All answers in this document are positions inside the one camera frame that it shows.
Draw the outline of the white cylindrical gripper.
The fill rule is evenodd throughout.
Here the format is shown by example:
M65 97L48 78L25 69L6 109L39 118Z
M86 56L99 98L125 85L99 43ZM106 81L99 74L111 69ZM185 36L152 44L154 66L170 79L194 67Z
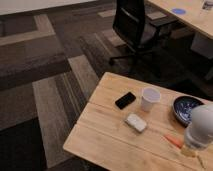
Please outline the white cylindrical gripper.
M213 127L198 127L189 124L184 133L184 143L181 153L187 157L197 156L201 167L206 169L199 152L195 150L204 150L213 143Z

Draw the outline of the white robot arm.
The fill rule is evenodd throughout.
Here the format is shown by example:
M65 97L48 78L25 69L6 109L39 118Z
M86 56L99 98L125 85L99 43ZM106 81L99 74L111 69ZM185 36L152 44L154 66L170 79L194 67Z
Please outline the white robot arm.
M213 143L213 104L200 105L191 110L191 122L184 132L181 153L186 157L198 158L198 152Z

